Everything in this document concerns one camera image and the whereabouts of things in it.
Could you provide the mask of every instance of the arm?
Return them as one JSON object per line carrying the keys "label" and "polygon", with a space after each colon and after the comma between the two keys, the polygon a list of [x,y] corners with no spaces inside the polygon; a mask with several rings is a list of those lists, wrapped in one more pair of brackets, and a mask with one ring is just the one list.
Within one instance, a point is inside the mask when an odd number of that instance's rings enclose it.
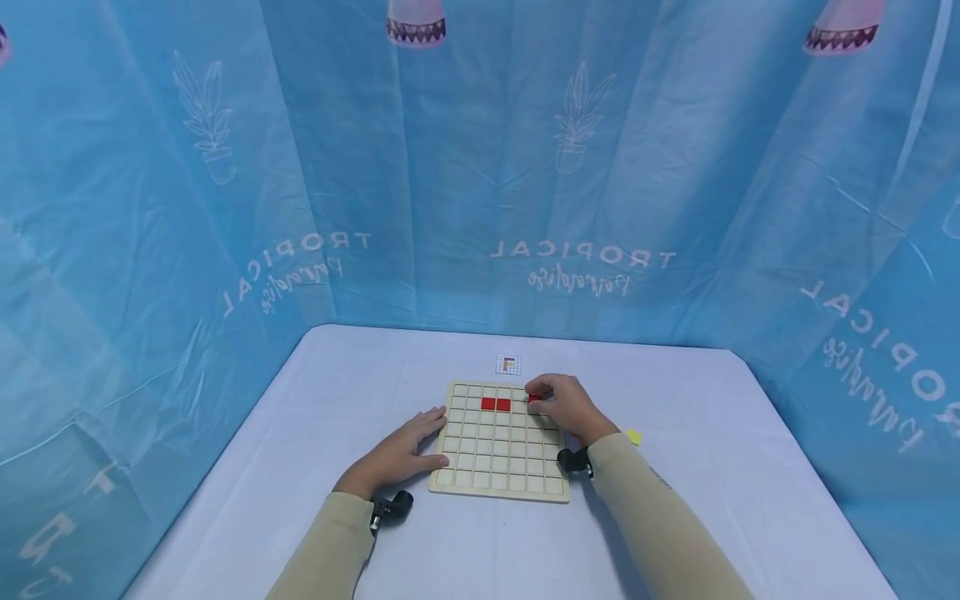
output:
{"label": "arm", "polygon": [[656,600],[753,599],[707,528],[627,436],[612,433],[587,452],[593,487]]}
{"label": "arm", "polygon": [[593,405],[576,377],[527,384],[530,412],[546,415],[588,446],[593,487],[607,503],[655,600],[753,600],[700,519]]}
{"label": "arm", "polygon": [[349,600],[373,549],[373,494],[417,473],[446,467],[442,454],[418,456],[430,434],[446,424],[446,407],[417,413],[354,463],[283,567],[267,600]]}
{"label": "arm", "polygon": [[267,595],[267,600],[349,600],[373,549],[373,504],[333,492]]}

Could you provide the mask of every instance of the pattern card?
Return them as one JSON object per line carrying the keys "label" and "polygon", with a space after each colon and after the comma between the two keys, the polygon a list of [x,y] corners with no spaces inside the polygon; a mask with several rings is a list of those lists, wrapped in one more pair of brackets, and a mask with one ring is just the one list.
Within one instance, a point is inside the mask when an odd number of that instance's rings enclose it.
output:
{"label": "pattern card", "polygon": [[496,357],[496,372],[501,375],[519,375],[520,357],[512,354],[500,354]]}

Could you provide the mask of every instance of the potted plant print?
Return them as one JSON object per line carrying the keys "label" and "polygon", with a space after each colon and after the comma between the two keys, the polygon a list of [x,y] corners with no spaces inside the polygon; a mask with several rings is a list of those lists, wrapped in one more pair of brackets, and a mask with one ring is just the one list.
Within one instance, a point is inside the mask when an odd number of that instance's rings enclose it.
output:
{"label": "potted plant print", "polygon": [[433,48],[446,39],[441,0],[390,0],[387,37],[397,46]]}
{"label": "potted plant print", "polygon": [[3,24],[0,23],[0,66],[7,63],[12,51],[13,48],[10,46],[10,38],[7,37],[7,32],[4,30]]}
{"label": "potted plant print", "polygon": [[883,9],[884,0],[830,0],[806,35],[804,50],[815,57],[866,50],[874,43]]}
{"label": "potted plant print", "polygon": [[584,162],[587,146],[584,142],[593,136],[597,124],[603,119],[599,114],[600,105],[607,98],[616,75],[610,75],[591,92],[587,64],[580,63],[577,73],[566,85],[564,109],[566,115],[554,115],[563,131],[555,135],[560,144],[557,147],[557,172],[573,173]]}
{"label": "potted plant print", "polygon": [[194,147],[202,151],[206,170],[217,185],[230,183],[237,170],[233,152],[226,145],[232,110],[220,107],[220,62],[210,65],[204,84],[200,85],[179,52],[174,52],[174,61],[174,83],[180,91],[180,102],[190,115],[183,125],[201,138]]}

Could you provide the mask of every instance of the white table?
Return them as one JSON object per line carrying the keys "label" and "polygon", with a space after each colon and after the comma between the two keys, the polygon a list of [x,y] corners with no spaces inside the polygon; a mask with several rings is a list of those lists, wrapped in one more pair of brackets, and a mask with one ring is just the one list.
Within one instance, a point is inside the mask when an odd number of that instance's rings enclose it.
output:
{"label": "white table", "polygon": [[[494,373],[522,355],[521,377]],[[724,350],[326,325],[304,336],[128,600],[260,600],[343,470],[453,379],[577,374],[759,599],[895,600],[747,366]],[[645,597],[589,483],[569,504],[431,493],[381,531],[358,600]]]}

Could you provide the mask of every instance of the blue curtain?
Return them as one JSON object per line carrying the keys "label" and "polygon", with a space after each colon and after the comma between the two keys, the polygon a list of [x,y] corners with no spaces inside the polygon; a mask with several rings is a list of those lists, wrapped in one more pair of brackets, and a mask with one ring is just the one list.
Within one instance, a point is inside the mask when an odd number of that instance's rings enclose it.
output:
{"label": "blue curtain", "polygon": [[900,597],[957,597],[958,20],[0,9],[0,595],[118,596],[341,323],[730,348]]}

